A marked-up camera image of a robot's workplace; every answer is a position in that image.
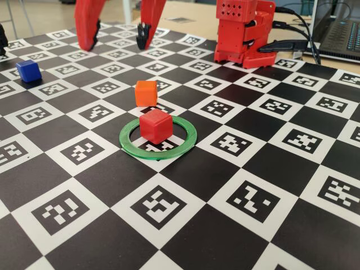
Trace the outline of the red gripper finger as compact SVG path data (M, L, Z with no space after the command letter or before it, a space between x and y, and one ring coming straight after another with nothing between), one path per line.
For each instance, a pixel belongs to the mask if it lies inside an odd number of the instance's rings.
M166 0L142 0L141 21L138 24L137 44L140 50L147 50L155 35Z
M105 0L77 0L75 4L75 26L78 44L82 50L91 51L97 43L100 29L100 14Z

